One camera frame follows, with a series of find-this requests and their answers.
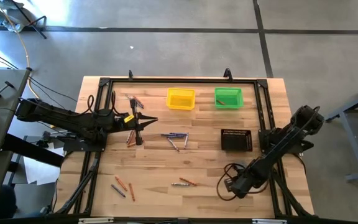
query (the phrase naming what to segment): black tube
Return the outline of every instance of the black tube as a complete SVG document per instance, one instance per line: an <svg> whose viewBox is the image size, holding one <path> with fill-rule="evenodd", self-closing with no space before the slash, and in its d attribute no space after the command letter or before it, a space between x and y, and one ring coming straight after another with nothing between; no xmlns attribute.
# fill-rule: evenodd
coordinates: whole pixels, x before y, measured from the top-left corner
<svg viewBox="0 0 358 224"><path fill-rule="evenodd" d="M80 183L83 180L83 178L85 177L86 171L88 170L88 166L89 166L89 163L90 163L90 157L91 157L91 152L85 152L84 161L82 163L81 175L80 175ZM74 212L73 213L79 213L80 212L81 202L82 202L82 194L80 196L78 196L78 199L75 202Z"/></svg>
<svg viewBox="0 0 358 224"><path fill-rule="evenodd" d="M98 88L98 94L96 95L96 99L95 99L95 102L94 102L94 109L93 111L95 113L97 113L99 111L99 108L100 108L100 101L102 99L102 92L103 92L103 86L99 86Z"/></svg>
<svg viewBox="0 0 358 224"><path fill-rule="evenodd" d="M94 191L96 188L96 180L98 178L98 171L99 171L99 164L100 164L100 157L101 152L95 152L95 159L98 159L99 162L94 168L94 175L92 176L90 187L89 187L89 194L88 194L88 200L86 201L86 207L84 210L84 213L90 214L92 211L92 205L93 205L93 197L94 197Z"/></svg>
<svg viewBox="0 0 358 224"><path fill-rule="evenodd" d="M254 90L255 90L256 107L257 107L258 115L259 115L260 129L266 130L264 111L262 108L262 102L260 101L259 84L257 82L254 83Z"/></svg>
<svg viewBox="0 0 358 224"><path fill-rule="evenodd" d="M112 81L110 80L107 85L108 85L108 89L107 89L106 101L104 102L104 109L109 109L111 93L112 93Z"/></svg>
<svg viewBox="0 0 358 224"><path fill-rule="evenodd" d="M128 78L111 78L116 83L129 82ZM256 79L210 79L210 78L133 78L131 83L237 83L237 84L253 84Z"/></svg>
<svg viewBox="0 0 358 224"><path fill-rule="evenodd" d="M270 101L270 93L269 93L268 88L264 88L264 95L265 95L265 100L266 100L266 107L267 107L267 113L268 113L267 116L268 116L268 120L270 123L270 129L273 129L273 128L275 128L275 121L274 121L274 115L273 115L272 102ZM287 181L285 180L285 172L284 172L284 166L283 166L282 159L279 159L277 162L277 172L278 172L278 175L283 180L283 183L287 184ZM283 200L284 200L285 214L292 215L292 209L291 209L291 204L290 204L289 199L285 195L283 195Z"/></svg>

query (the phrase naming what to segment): metal stand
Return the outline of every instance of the metal stand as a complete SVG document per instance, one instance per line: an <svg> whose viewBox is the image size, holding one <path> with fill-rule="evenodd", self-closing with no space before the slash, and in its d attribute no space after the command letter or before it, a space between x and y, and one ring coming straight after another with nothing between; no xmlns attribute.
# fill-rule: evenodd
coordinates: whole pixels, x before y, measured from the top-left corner
<svg viewBox="0 0 358 224"><path fill-rule="evenodd" d="M16 8L20 11L20 13L25 17L25 19L27 19L27 21L29 22L26 26L31 26L33 27L33 29L35 31L37 31L44 39L46 39L47 37L44 35L44 33L42 33L41 30L39 30L39 28L37 27L37 22L40 21L41 19L46 19L47 17L46 16L42 16L34 21L31 21L23 12L23 10L17 6L16 2L15 1L12 1L13 4L15 4Z"/></svg>
<svg viewBox="0 0 358 224"><path fill-rule="evenodd" d="M354 154L356 155L356 160L358 163L358 144L356 141L356 137L352 131L352 128L347 120L347 113L358 113L358 110L356 110L356 108L358 108L358 97L356 100L349 102L349 103L345 104L344 106L340 107L339 109L337 109L336 111L333 111L332 113L330 113L327 116L328 118L326 119L326 122L329 123L335 118L341 119L342 125L343 125L343 127L346 131L346 134L347 134L347 138L351 142L351 147L353 149ZM347 175L346 180L348 180L348 181L349 180L358 180L358 173Z"/></svg>

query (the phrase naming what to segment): concrete floor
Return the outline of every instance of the concrete floor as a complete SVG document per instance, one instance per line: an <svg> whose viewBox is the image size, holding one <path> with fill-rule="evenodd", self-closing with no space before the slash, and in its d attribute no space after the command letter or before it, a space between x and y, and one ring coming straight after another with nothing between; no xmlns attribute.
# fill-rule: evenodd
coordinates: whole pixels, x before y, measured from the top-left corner
<svg viewBox="0 0 358 224"><path fill-rule="evenodd" d="M252 0L23 2L33 17L45 14L47 26L257 28ZM358 29L358 0L259 0L259 5L265 29ZM235 77L266 77L258 34L45 35L47 40L35 32L22 33L34 78L74 98L83 76L126 75L129 69L134 75L220 77L230 67ZM285 79L293 112L301 105L320 105L320 112L327 114L356 96L358 35L269 34L266 39L273 75ZM20 68L26 67L24 51L13 33L0 31L0 55ZM24 96L32 95L26 89ZM75 108L71 100L53 97L66 108ZM14 121L9 132L22 137L44 129L40 124ZM315 144L304 157L315 213L358 221L358 181L347 183L344 178L358 167L340 122L325 124L319 134L308 139ZM31 197L29 206L28 192L50 197ZM33 212L48 204L52 192L53 185L18 185L21 212Z"/></svg>

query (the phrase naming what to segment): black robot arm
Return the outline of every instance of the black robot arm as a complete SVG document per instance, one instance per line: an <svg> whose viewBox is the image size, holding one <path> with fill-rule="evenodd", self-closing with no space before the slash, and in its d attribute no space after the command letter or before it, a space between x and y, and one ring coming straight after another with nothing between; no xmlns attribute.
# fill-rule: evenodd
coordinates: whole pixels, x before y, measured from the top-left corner
<svg viewBox="0 0 358 224"><path fill-rule="evenodd" d="M84 113L76 113L69 110L54 107L39 99L22 99L16 110L17 119L20 121L41 121L56 127L75 133L80 139L94 144L103 141L108 133L135 130L138 138L139 132L147 125L156 122L157 118L144 116L132 108L133 115L129 113L117 114L110 109L101 109L97 112L90 108ZM152 119L139 124L139 119Z"/></svg>
<svg viewBox="0 0 358 224"><path fill-rule="evenodd" d="M268 152L254 159L247 167L236 167L237 175L224 181L229 192L237 197L244 198L252 187L259 188L265 183L271 174L274 164L296 145L303 144L303 138L316 134L324 123L324 118L315 109L302 106L292 116L291 121L283 129L274 129L271 137L275 141Z"/></svg>

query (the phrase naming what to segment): wooden table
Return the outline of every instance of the wooden table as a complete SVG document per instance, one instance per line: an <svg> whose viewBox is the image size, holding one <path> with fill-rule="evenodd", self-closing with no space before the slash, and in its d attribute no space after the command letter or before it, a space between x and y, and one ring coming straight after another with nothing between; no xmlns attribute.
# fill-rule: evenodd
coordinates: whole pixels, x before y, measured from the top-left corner
<svg viewBox="0 0 358 224"><path fill-rule="evenodd" d="M100 77L84 77L77 112L87 109L88 95L96 96ZM289 123L291 111L283 79L268 79L270 98L277 127ZM191 111L170 110L165 104L167 88L196 90L196 105ZM216 87L242 88L244 107L239 110L217 110L214 106ZM158 121L145 128L142 146L127 148L128 132L110 134L106 151L102 153L91 215L93 217L197 217L197 218L273 218L269 188L261 194L225 202L216 195L216 184L223 167L230 162L249 163L260 155L257 131L260 129L254 88L246 84L191 84L191 83L115 83L118 112L131 111L125 93L135 95L145 105L144 115L156 116ZM262 103L265 100L261 91ZM224 152L220 145L221 128L252 131L253 152ZM176 152L160 133L190 133L188 146ZM184 140L175 139L181 148ZM59 209L78 185L84 154L75 152L62 165L58 180ZM283 158L289 189L313 213L305 172L292 155ZM117 184L118 175L127 185L132 183L136 201L122 198L111 184ZM172 187L179 177L198 183L197 187ZM220 193L229 197L224 184ZM82 206L85 206L88 189ZM280 208L284 211L281 191Z"/></svg>

